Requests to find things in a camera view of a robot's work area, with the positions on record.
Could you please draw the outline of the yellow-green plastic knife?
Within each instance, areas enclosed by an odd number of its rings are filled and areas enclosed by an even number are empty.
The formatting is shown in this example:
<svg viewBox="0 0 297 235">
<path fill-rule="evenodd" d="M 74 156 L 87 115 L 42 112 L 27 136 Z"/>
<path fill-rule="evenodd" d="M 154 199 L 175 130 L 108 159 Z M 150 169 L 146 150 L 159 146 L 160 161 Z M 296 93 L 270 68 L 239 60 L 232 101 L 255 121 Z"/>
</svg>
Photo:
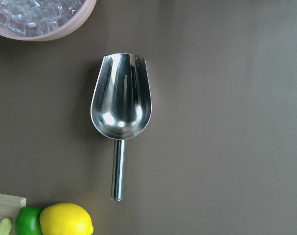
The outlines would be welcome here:
<svg viewBox="0 0 297 235">
<path fill-rule="evenodd" d="M 9 218 L 0 221 L 0 235 L 10 235 L 13 223 Z"/>
</svg>

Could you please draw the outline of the green lime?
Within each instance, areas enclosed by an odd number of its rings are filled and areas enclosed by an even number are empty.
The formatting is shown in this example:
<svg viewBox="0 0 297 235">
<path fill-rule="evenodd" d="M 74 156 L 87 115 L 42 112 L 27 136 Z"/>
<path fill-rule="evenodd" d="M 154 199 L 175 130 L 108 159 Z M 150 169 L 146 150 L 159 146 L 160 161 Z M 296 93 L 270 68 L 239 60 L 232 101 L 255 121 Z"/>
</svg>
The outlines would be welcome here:
<svg viewBox="0 0 297 235">
<path fill-rule="evenodd" d="M 42 209 L 38 207 L 22 207 L 15 220 L 15 233 L 17 235 L 42 235 L 41 212 Z"/>
</svg>

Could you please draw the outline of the bamboo cutting board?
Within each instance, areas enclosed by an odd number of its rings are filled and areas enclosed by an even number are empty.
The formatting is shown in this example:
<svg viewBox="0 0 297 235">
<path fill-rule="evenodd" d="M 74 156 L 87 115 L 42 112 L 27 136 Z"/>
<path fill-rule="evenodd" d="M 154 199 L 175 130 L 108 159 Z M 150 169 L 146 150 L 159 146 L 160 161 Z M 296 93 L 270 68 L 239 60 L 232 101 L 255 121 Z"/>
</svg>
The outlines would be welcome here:
<svg viewBox="0 0 297 235">
<path fill-rule="evenodd" d="M 8 218 L 13 223 L 10 235 L 15 235 L 14 223 L 15 219 L 22 207 L 26 206 L 26 198 L 14 195 L 0 193 L 0 221 Z"/>
</svg>

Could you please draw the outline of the yellow lemon near lime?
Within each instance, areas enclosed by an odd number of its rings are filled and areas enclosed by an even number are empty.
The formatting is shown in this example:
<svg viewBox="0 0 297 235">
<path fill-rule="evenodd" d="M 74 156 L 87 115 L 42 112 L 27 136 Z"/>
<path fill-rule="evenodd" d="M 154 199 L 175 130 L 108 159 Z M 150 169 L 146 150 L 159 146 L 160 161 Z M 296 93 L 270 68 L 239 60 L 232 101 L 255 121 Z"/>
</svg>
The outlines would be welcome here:
<svg viewBox="0 0 297 235">
<path fill-rule="evenodd" d="M 89 213 L 73 203 L 58 203 L 40 214 L 44 235 L 92 235 L 94 227 Z"/>
</svg>

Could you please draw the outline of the steel ice scoop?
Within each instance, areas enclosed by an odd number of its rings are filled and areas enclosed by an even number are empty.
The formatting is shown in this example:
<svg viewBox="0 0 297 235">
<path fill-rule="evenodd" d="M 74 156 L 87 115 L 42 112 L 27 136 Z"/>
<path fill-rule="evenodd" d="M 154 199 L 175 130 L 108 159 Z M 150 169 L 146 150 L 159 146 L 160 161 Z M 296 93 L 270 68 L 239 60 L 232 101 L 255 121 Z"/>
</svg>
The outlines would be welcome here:
<svg viewBox="0 0 297 235">
<path fill-rule="evenodd" d="M 145 59 L 137 54 L 115 53 L 103 58 L 91 101 L 96 130 L 114 140 L 111 198 L 123 198 L 125 141 L 139 135 L 152 112 Z"/>
</svg>

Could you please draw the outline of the pink bowl of ice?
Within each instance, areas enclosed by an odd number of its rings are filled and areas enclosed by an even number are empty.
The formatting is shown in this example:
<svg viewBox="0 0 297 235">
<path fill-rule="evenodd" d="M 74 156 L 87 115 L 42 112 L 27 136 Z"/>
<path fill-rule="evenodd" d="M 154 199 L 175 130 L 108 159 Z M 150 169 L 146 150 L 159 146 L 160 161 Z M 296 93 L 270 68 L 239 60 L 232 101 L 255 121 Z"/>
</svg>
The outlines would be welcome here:
<svg viewBox="0 0 297 235">
<path fill-rule="evenodd" d="M 20 41 L 63 38 L 88 19 L 95 0 L 0 0 L 0 36 Z"/>
</svg>

